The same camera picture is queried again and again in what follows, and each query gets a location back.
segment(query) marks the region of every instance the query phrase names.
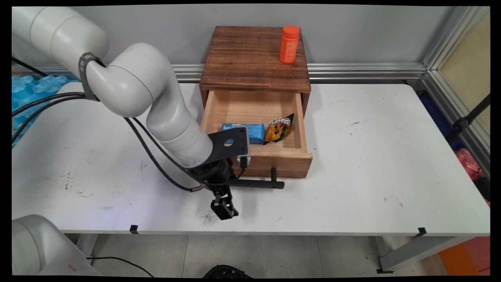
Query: drawer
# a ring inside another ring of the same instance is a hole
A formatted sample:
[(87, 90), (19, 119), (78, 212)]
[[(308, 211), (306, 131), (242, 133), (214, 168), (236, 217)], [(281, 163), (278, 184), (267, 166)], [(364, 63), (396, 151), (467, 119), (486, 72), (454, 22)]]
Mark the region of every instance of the drawer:
[[(278, 143), (250, 145), (250, 164), (244, 176), (269, 177), (277, 168), (278, 177), (305, 178), (310, 169), (312, 154), (306, 147), (306, 133), (299, 93), (209, 91), (202, 128), (207, 133), (221, 131), (224, 122), (268, 125), (277, 118), (294, 113), (293, 131)], [(240, 173), (236, 158), (233, 169)]]

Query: power cord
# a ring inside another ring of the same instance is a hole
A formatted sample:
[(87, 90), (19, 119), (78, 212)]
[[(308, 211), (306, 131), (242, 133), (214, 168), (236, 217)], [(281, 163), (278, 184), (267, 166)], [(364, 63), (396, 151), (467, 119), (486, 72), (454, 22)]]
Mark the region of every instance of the power cord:
[(81, 97), (81, 96), (74, 96), (74, 97), (67, 97), (67, 98), (62, 98), (62, 99), (59, 99), (59, 100), (56, 100), (54, 102), (50, 102), (49, 104), (41, 107), (40, 109), (36, 110), (34, 113), (32, 113), (26, 120), (25, 122), (23, 122), (23, 124), (21, 124), (21, 127), (19, 127), (19, 129), (16, 131), (16, 133), (14, 133), (14, 135), (12, 136), (12, 143), (14, 143), (14, 141), (18, 138), (19, 134), (21, 134), (21, 132), (23, 131), (23, 129), (25, 129), (25, 127), (28, 125), (28, 123), (33, 119), (35, 118), (35, 116), (39, 115), (41, 112), (43, 112), (45, 109), (49, 108), (49, 107), (52, 107), (56, 104), (59, 104), (61, 102), (65, 102), (65, 101), (69, 101), (69, 100), (77, 100), (77, 99), (85, 99), (85, 96)]
[(228, 184), (231, 184), (235, 181), (237, 181), (242, 175), (243, 175), (243, 172), (245, 171), (245, 168), (247, 167), (247, 164), (245, 162), (245, 166), (242, 166), (241, 170), (242, 172), (234, 179), (228, 181), (228, 182), (224, 182), (224, 183), (207, 183), (203, 180), (200, 180), (198, 178), (196, 178), (195, 176), (193, 176), (186, 168), (182, 167), (180, 164), (178, 164), (175, 160), (173, 160), (171, 158), (171, 156), (169, 156), (167, 154), (166, 151), (164, 151), (164, 149), (162, 148), (162, 146), (160, 146), (160, 144), (158, 144), (158, 142), (155, 140), (155, 138), (153, 138), (153, 136), (150, 134), (150, 132), (146, 129), (146, 127), (135, 117), (132, 118), (142, 129), (143, 131), (146, 133), (146, 135), (148, 135), (148, 137), (151, 139), (151, 141), (155, 144), (155, 146), (157, 146), (157, 148), (171, 161), (173, 162), (179, 169), (181, 169), (182, 171), (184, 171), (188, 176), (190, 176), (192, 179), (194, 179), (195, 181), (199, 182), (199, 183), (203, 183), (205, 185), (208, 185), (208, 186), (221, 186), (221, 185), (228, 185)]
[[(47, 76), (46, 73), (12, 57), (12, 60), (22, 66), (24, 66), (25, 68), (28, 68), (42, 76)], [(64, 99), (59, 99), (59, 100), (56, 100), (56, 101), (53, 101), (47, 105), (45, 105), (44, 107), (38, 109), (36, 112), (34, 112), (32, 115), (30, 115), (28, 117), (28, 119), (21, 125), (21, 127), (16, 131), (16, 133), (13, 135), (12, 137), (12, 143), (14, 143), (14, 141), (16, 140), (16, 138), (21, 134), (21, 132), (23, 131), (23, 129), (28, 125), (28, 123), (33, 119), (35, 118), (38, 114), (40, 114), (42, 111), (44, 111), (45, 109), (55, 105), (55, 104), (58, 104), (58, 103), (61, 103), (61, 102), (64, 102), (64, 101), (68, 101), (68, 100), (74, 100), (74, 99), (86, 99), (85, 97), (85, 94), (82, 93), (82, 92), (68, 92), (68, 93), (61, 93), (61, 94), (56, 94), (56, 95), (53, 95), (53, 96), (49, 96), (49, 97), (45, 97), (45, 98), (42, 98), (42, 99), (39, 99), (37, 101), (34, 101), (34, 102), (31, 102), (27, 105), (24, 105), (18, 109), (16, 109), (15, 111), (12, 112), (12, 117), (14, 117), (15, 115), (19, 114), (20, 112), (23, 112), (33, 106), (36, 106), (40, 103), (43, 103), (43, 102), (46, 102), (46, 101), (49, 101), (49, 100), (52, 100), (52, 99), (55, 99), (55, 98), (62, 98), (62, 97), (68, 97), (68, 98), (64, 98)], [(157, 148), (172, 162), (174, 163), (179, 169), (181, 169), (183, 172), (185, 172), (188, 176), (190, 176), (192, 179), (194, 179), (195, 181), (201, 183), (200, 186), (198, 187), (193, 187), (193, 188), (187, 188), (187, 187), (184, 187), (180, 184), (178, 184), (177, 182), (175, 182), (172, 178), (169, 177), (169, 175), (162, 169), (162, 167), (160, 166), (160, 164), (158, 163), (158, 161), (155, 159), (155, 157), (153, 156), (153, 154), (151, 153), (151, 151), (149, 150), (148, 146), (146, 145), (146, 143), (144, 142), (141, 134), (137, 131), (136, 127), (134, 126), (134, 124), (132, 124), (132, 122), (124, 117), (124, 119), (127, 121), (127, 123), (131, 126), (132, 130), (134, 131), (134, 133), (136, 134), (136, 136), (138, 137), (139, 141), (141, 142), (141, 144), (143, 145), (144, 149), (146, 150), (147, 154), (150, 156), (152, 162), (155, 164), (155, 166), (159, 169), (159, 171), (172, 183), (174, 184), (175, 186), (185, 190), (185, 191), (190, 191), (190, 192), (195, 192), (195, 191), (199, 191), (201, 190), (202, 185), (207, 185), (207, 186), (222, 186), (222, 185), (229, 185), (235, 181), (237, 181), (242, 175), (243, 173), (245, 172), (245, 168), (247, 167), (247, 158), (246, 157), (243, 157), (242, 160), (241, 160), (241, 163), (240, 163), (240, 167), (241, 167), (241, 172), (240, 174), (235, 177), (234, 179), (230, 180), (230, 181), (227, 181), (227, 182), (224, 182), (224, 183), (207, 183), (203, 180), (200, 180), (198, 178), (196, 178), (195, 176), (193, 176), (186, 168), (182, 167), (180, 164), (178, 164), (173, 158), (171, 158), (171, 156), (169, 156), (167, 154), (166, 151), (163, 150), (163, 148), (158, 144), (158, 142), (155, 140), (155, 138), (153, 138), (153, 136), (150, 134), (150, 132), (146, 129), (146, 127), (137, 119), (137, 118), (133, 118), (134, 121), (143, 129), (143, 131), (146, 133), (146, 135), (148, 135), (148, 137), (151, 139), (151, 141), (157, 146)]]
[(115, 256), (103, 256), (103, 257), (86, 257), (86, 259), (92, 259), (92, 260), (94, 260), (94, 259), (117, 259), (117, 260), (121, 260), (121, 261), (123, 261), (123, 262), (126, 262), (126, 263), (128, 263), (128, 264), (130, 264), (130, 265), (133, 265), (133, 266), (135, 266), (135, 267), (139, 268), (140, 270), (142, 270), (142, 271), (146, 272), (146, 273), (147, 273), (147, 274), (148, 274), (151, 278), (155, 278), (155, 277), (154, 277), (153, 275), (151, 275), (151, 273), (149, 273), (146, 269), (144, 269), (144, 268), (142, 268), (142, 267), (138, 266), (138, 265), (137, 265), (137, 264), (135, 264), (135, 263), (131, 263), (130, 261), (125, 260), (125, 259), (123, 259), (123, 258), (119, 258), (119, 257), (115, 257)]
[(27, 68), (27, 69), (29, 69), (29, 70), (33, 71), (33, 72), (36, 72), (36, 73), (40, 74), (41, 76), (44, 76), (44, 77), (48, 76), (48, 74), (46, 74), (45, 72), (40, 71), (40, 70), (38, 70), (38, 69), (36, 69), (36, 68), (34, 68), (34, 67), (32, 67), (32, 66), (28, 65), (27, 63), (25, 63), (25, 62), (23, 62), (23, 61), (20, 61), (20, 60), (18, 60), (18, 59), (16, 59), (16, 58), (14, 58), (13, 56), (11, 56), (11, 59), (12, 59), (12, 61), (13, 61), (13, 62), (15, 62), (15, 63), (17, 63), (17, 64), (20, 64), (20, 65), (22, 65), (23, 67), (25, 67), (25, 68)]
[(193, 192), (193, 188), (187, 188), (187, 187), (184, 187), (182, 186), (181, 184), (175, 182), (166, 172), (165, 170), (162, 169), (162, 167), (160, 166), (160, 164), (157, 162), (157, 160), (155, 159), (155, 157), (153, 156), (153, 154), (151, 153), (150, 149), (148, 148), (148, 146), (146, 145), (146, 143), (144, 142), (143, 140), (143, 137), (141, 137), (141, 134), (139, 134), (139, 132), (137, 131), (137, 128), (132, 124), (132, 122), (130, 121), (130, 119), (124, 117), (125, 121), (130, 125), (130, 127), (132, 128), (132, 131), (134, 131), (134, 133), (136, 134), (137, 138), (139, 139), (139, 141), (141, 142), (141, 144), (143, 145), (144, 149), (146, 150), (146, 153), (148, 154), (148, 156), (150, 156), (150, 159), (152, 160), (152, 162), (155, 164), (155, 166), (158, 168), (158, 170), (165, 176), (165, 178), (167, 178), (172, 184), (174, 184), (175, 186), (185, 190), (185, 191), (189, 191), (189, 192)]
[(26, 104), (20, 108), (17, 108), (16, 110), (14, 110), (12, 112), (12, 117), (18, 115), (19, 113), (33, 107), (33, 106), (36, 106), (38, 104), (41, 104), (43, 102), (47, 102), (47, 101), (50, 101), (50, 100), (54, 100), (54, 99), (58, 99), (58, 98), (62, 98), (62, 97), (71, 97), (71, 96), (82, 96), (82, 97), (85, 97), (84, 93), (82, 92), (68, 92), (68, 93), (61, 93), (61, 94), (56, 94), (56, 95), (52, 95), (52, 96), (49, 96), (49, 97), (45, 97), (45, 98), (42, 98), (42, 99), (38, 99), (34, 102), (31, 102), (29, 104)]

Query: aluminum frame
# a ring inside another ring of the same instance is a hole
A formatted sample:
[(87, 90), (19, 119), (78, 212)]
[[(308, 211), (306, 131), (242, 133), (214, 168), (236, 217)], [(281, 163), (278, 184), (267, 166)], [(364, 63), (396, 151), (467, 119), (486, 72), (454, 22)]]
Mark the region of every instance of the aluminum frame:
[[(424, 75), (414, 85), (414, 89), (424, 88), (431, 95), (450, 124), (471, 111), (440, 73), (440, 68), (452, 54), (466, 32), (473, 27), (490, 7), (455, 7), (430, 49), (423, 58), (426, 68)], [(474, 121), (460, 139), (468, 147), (485, 176), (490, 179), (490, 133)]]
[(489, 10), (481, 6), (455, 7), (423, 58), (426, 70), (440, 69), (466, 32)]
[[(61, 65), (35, 65), (34, 67), (49, 75), (73, 76), (73, 73)], [(172, 67), (179, 82), (200, 82), (204, 65), (172, 65)], [(38, 76), (20, 65), (12, 65), (12, 71), (13, 74), (15, 72), (19, 75)], [(308, 74), (312, 83), (417, 80), (425, 71), (426, 69), (420, 63), (308, 64)]]

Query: blue foam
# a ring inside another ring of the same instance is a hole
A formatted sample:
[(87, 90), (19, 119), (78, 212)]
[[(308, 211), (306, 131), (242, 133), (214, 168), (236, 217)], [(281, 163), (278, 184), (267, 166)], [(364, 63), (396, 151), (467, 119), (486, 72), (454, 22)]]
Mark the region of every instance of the blue foam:
[[(12, 111), (16, 110), (19, 107), (22, 107), (26, 104), (34, 102), (38, 99), (45, 98), (56, 94), (61, 87), (63, 87), (68, 82), (78, 82), (79, 80), (68, 80), (66, 76), (57, 76), (54, 77), (52, 75), (41, 78), (40, 80), (34, 79), (31, 75), (27, 76), (13, 76), (12, 79)], [(13, 133), (19, 129), (21, 124), (26, 121), (26, 119), (33, 114), (36, 110), (41, 107), (47, 105), (49, 101), (38, 104), (30, 109), (25, 110), (24, 112), (16, 115), (14, 120), (14, 131)], [(12, 144), (12, 148), (19, 142), (21, 137), (25, 134), (25, 132), (30, 128), (30, 126), (35, 122), (37, 117), (32, 119), (30, 123), (23, 129), (23, 132), (19, 135), (19, 137)]]

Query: blue box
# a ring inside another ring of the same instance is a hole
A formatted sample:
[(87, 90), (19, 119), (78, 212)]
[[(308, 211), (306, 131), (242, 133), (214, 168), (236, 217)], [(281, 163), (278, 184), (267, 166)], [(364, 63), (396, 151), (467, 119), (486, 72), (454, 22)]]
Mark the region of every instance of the blue box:
[[(265, 125), (264, 124), (243, 124), (243, 123), (223, 123), (222, 131), (230, 128), (239, 127), (240, 125), (247, 126), (249, 130), (249, 141), (251, 144), (263, 144), (265, 138)], [(232, 144), (233, 140), (227, 140), (225, 144)]]

